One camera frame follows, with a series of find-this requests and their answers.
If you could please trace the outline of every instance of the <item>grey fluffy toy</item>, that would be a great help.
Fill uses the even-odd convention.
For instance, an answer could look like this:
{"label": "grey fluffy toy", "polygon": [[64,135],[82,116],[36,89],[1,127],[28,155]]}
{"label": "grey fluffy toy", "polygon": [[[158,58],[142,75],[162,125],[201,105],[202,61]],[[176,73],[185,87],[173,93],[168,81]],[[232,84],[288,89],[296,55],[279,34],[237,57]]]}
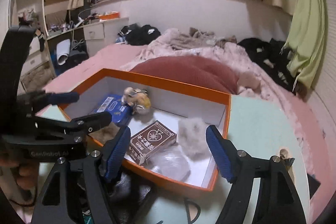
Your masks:
{"label": "grey fluffy toy", "polygon": [[206,129],[207,125],[201,118],[186,118],[178,122],[177,142],[191,160],[201,160],[210,156],[205,138]]}

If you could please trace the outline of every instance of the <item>white door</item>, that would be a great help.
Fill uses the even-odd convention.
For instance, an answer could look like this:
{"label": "white door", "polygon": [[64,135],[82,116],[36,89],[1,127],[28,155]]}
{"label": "white door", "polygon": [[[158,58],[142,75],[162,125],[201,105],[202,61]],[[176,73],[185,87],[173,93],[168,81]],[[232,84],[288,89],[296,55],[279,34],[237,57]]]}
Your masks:
{"label": "white door", "polygon": [[11,0],[0,0],[0,48],[9,28],[9,9]]}

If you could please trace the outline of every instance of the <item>finger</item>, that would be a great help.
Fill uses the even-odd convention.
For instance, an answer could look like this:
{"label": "finger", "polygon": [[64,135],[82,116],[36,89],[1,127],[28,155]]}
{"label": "finger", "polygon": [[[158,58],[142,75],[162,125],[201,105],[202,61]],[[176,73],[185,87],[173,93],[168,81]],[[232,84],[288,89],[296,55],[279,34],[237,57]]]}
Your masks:
{"label": "finger", "polygon": [[18,167],[19,162],[15,160],[10,160],[8,154],[2,154],[0,155],[0,166],[2,167]]}
{"label": "finger", "polygon": [[18,186],[20,186],[23,190],[30,190],[34,186],[36,186],[37,183],[37,177],[35,176],[29,176],[29,177],[19,177],[16,180],[16,183]]}
{"label": "finger", "polygon": [[22,177],[28,177],[31,175],[38,176],[39,172],[39,164],[38,163],[31,163],[27,165],[22,165],[19,168],[19,175]]}

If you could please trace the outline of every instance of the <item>cable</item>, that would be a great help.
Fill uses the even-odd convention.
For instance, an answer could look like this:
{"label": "cable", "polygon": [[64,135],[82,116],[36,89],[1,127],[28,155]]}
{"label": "cable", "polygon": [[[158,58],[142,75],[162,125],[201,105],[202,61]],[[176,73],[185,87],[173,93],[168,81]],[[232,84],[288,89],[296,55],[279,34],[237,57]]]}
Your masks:
{"label": "cable", "polygon": [[77,40],[74,40],[74,30],[71,31],[71,36],[72,36],[72,40],[71,40],[71,44],[70,44],[70,51],[76,49],[80,44],[85,43],[85,39],[81,39],[79,42]]}
{"label": "cable", "polygon": [[34,200],[32,201],[32,203],[30,204],[20,204],[20,203],[17,203],[16,201],[12,200],[12,199],[9,199],[10,202],[13,202],[14,204],[18,205],[18,206],[21,206],[21,207],[34,207],[35,204],[36,204],[36,200],[37,200],[37,184],[36,184],[36,187],[35,187],[35,195],[34,195]]}

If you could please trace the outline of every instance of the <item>blue gripper pad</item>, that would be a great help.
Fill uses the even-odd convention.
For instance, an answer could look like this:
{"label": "blue gripper pad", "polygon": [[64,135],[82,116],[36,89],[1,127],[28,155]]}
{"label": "blue gripper pad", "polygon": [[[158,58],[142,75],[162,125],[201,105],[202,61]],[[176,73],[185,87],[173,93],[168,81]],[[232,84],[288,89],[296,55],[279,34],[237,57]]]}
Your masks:
{"label": "blue gripper pad", "polygon": [[208,126],[206,130],[206,140],[217,168],[223,178],[229,183],[233,183],[237,173],[237,150],[231,141],[224,139],[216,126]]}
{"label": "blue gripper pad", "polygon": [[100,174],[106,182],[111,182],[118,175],[121,162],[131,141],[131,130],[129,127],[122,126],[113,140],[105,143],[102,152],[102,162]]}

